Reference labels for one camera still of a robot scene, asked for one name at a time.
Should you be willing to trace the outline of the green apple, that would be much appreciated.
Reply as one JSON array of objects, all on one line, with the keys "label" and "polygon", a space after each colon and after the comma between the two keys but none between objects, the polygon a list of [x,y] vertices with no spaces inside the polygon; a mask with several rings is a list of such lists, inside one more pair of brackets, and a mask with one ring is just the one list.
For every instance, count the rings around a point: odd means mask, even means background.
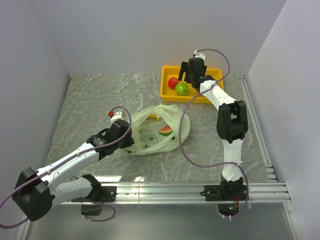
[{"label": "green apple", "polygon": [[175,86],[175,92],[178,96],[187,96],[189,94],[189,86],[185,82],[179,82]]}]

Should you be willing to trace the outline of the light green plastic bag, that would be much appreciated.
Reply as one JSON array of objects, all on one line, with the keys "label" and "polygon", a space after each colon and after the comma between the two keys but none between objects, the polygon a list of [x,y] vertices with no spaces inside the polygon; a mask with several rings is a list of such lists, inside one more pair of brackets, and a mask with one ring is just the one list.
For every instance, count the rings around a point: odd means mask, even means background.
[{"label": "light green plastic bag", "polygon": [[170,152],[177,148],[180,134],[184,142],[191,130],[191,121],[176,105],[150,106],[134,113],[131,124],[131,136],[134,144],[125,148],[129,155],[149,155]]}]

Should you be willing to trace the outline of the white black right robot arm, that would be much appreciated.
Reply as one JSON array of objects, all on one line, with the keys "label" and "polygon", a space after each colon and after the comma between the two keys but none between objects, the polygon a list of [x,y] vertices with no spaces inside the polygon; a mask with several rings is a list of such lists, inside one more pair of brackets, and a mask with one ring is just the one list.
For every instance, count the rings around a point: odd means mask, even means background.
[{"label": "white black right robot arm", "polygon": [[217,109],[216,130],[223,144],[221,181],[216,192],[204,191],[215,201],[248,200],[249,181],[241,167],[242,145],[248,131],[247,106],[243,100],[229,96],[218,80],[206,74],[207,66],[200,57],[181,63],[178,80],[185,80]]}]

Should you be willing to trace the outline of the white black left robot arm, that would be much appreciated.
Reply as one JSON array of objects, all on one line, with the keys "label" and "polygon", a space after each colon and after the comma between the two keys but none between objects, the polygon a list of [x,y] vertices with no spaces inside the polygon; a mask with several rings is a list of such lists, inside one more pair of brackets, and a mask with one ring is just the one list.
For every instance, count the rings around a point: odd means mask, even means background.
[{"label": "white black left robot arm", "polygon": [[134,144],[129,122],[115,120],[109,128],[89,137],[85,143],[60,160],[33,170],[23,170],[15,185],[13,201],[31,222],[46,215],[56,205],[74,199],[104,200],[101,183],[91,174],[65,182],[75,172]]}]

